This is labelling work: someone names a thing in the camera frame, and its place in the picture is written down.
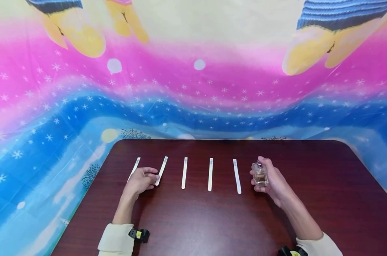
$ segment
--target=white dot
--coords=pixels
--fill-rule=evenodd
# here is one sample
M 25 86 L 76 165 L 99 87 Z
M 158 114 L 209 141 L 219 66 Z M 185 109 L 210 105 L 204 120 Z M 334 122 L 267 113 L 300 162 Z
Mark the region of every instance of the white dot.
M 109 59 L 107 62 L 107 68 L 111 73 L 115 74 L 121 72 L 122 65 L 118 59 Z
M 194 64 L 193 64 L 193 67 L 196 69 L 196 70 L 202 70 L 205 68 L 205 62 L 203 61 L 203 59 L 197 59 L 195 60 Z
M 180 134 L 178 137 L 180 140 L 194 140 L 195 138 L 190 134 Z
M 17 205 L 17 209 L 20 210 L 21 208 L 24 207 L 24 205 L 26 205 L 26 202 L 19 202 Z

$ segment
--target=glass perfume bottle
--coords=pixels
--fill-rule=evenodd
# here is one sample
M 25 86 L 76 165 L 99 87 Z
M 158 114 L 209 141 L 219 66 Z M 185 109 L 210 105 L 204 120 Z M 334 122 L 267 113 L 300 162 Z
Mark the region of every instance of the glass perfume bottle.
M 255 185 L 257 187 L 266 187 L 269 183 L 268 181 L 268 171 L 266 167 L 259 162 L 254 162 L 252 164 L 253 171 L 253 180 L 255 181 Z

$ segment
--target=left hand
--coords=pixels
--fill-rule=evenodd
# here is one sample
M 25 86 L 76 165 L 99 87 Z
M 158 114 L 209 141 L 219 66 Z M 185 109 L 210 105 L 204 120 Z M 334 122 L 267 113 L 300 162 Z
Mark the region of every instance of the left hand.
M 123 194 L 131 194 L 136 197 L 148 189 L 153 189 L 156 180 L 159 179 L 157 169 L 151 167 L 137 168 L 129 178 Z

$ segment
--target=tree illustration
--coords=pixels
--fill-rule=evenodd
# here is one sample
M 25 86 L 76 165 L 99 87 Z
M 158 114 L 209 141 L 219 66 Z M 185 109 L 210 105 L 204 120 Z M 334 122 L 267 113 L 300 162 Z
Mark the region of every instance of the tree illustration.
M 141 132 L 140 130 L 136 129 L 122 129 L 121 130 L 121 136 L 124 139 L 131 139 L 131 140 L 151 140 L 151 136 L 146 135 L 145 133 Z
M 83 178 L 81 179 L 83 182 L 83 189 L 85 191 L 88 191 L 99 170 L 100 165 L 98 164 L 91 164 L 90 167 L 86 170 Z
M 276 137 L 276 136 L 273 136 L 273 137 L 269 137 L 269 138 L 260 138 L 261 140 L 287 140 L 286 137 Z

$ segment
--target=white sleeve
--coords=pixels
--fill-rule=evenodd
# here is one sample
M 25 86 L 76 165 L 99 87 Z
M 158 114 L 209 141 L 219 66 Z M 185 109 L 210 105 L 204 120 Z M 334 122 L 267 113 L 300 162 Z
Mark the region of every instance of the white sleeve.
M 323 237 L 319 240 L 300 240 L 296 238 L 296 242 L 309 256 L 343 256 L 337 245 L 324 232 Z
M 134 249 L 134 238 L 128 233 L 133 227 L 134 224 L 108 224 L 98 245 L 99 256 L 131 256 Z

